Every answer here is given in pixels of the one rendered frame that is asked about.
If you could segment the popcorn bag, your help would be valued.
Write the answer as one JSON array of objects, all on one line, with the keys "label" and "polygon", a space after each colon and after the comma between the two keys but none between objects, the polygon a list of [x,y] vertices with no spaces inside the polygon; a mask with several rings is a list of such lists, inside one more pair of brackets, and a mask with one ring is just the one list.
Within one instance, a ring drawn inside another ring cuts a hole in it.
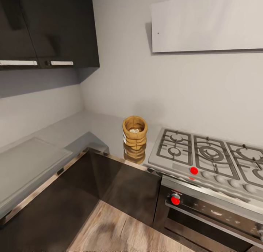
[{"label": "popcorn bag", "polygon": [[[123,121],[123,142],[132,149],[139,150],[146,142],[147,122],[138,116],[130,116]],[[132,130],[138,132],[132,132]]]}]

